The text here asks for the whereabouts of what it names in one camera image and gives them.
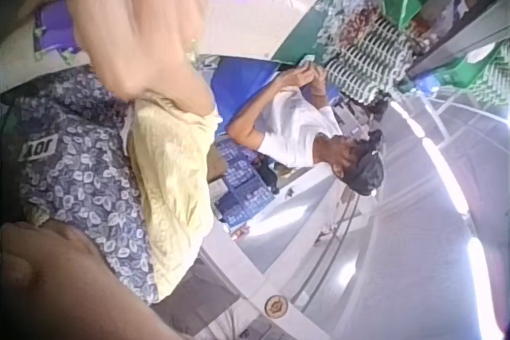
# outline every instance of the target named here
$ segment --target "black cap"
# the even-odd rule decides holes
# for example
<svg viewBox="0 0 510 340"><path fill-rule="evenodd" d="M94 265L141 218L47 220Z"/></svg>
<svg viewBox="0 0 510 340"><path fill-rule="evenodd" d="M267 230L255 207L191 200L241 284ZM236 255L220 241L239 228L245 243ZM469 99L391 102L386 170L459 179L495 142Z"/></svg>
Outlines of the black cap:
<svg viewBox="0 0 510 340"><path fill-rule="evenodd" d="M378 129L369 133L369 139L360 140L361 155L358 164L343 176L342 181L349 188L363 196L371 195L383 183L384 167L379 147L383 133Z"/></svg>

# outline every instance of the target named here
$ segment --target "white shirt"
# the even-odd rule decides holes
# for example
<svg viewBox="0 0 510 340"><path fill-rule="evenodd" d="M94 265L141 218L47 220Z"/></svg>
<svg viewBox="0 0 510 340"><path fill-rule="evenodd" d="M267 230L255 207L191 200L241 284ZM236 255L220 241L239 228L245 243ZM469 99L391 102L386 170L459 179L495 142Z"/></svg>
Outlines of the white shirt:
<svg viewBox="0 0 510 340"><path fill-rule="evenodd" d="M299 88L278 93L256 128L265 133L258 151L290 168L314 165L313 142L319 133L329 138L342 134L332 108L317 110Z"/></svg>

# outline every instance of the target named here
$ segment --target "floral pattern fabric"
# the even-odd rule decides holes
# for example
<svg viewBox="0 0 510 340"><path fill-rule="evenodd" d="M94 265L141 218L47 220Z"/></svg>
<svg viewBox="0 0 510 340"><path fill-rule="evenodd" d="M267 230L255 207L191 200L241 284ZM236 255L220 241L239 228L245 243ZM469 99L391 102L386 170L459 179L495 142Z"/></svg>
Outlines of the floral pattern fabric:
<svg viewBox="0 0 510 340"><path fill-rule="evenodd" d="M23 138L19 191L26 216L78 228L126 287L157 302L139 189L120 136L128 105L88 66L41 76L30 88L13 107L17 139ZM54 150L38 157L52 146L48 137L56 140ZM30 143L38 143L35 152Z"/></svg>

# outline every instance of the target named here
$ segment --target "elbow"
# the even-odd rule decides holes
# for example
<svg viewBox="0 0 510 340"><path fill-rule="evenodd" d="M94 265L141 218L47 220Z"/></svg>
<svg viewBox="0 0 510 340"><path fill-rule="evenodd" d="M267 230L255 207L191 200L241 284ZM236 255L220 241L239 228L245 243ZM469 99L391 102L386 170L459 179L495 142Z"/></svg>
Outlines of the elbow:
<svg viewBox="0 0 510 340"><path fill-rule="evenodd" d="M236 143L239 143L241 145L244 144L245 140L245 130L242 129L242 127L236 123L236 121L233 121L226 127L226 134L233 139Z"/></svg>
<svg viewBox="0 0 510 340"><path fill-rule="evenodd" d="M239 129L237 128L237 125L235 122L229 123L226 127L226 134L237 142L237 138L239 137Z"/></svg>

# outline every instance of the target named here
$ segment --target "yellow shirt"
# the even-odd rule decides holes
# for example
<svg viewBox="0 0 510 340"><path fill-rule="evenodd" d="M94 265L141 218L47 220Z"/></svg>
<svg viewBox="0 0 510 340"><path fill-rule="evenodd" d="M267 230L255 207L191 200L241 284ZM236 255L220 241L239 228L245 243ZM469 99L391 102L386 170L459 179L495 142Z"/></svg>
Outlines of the yellow shirt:
<svg viewBox="0 0 510 340"><path fill-rule="evenodd" d="M217 112L185 113L152 92L135 103L129 151L160 299L175 289L212 229L206 156L220 122Z"/></svg>

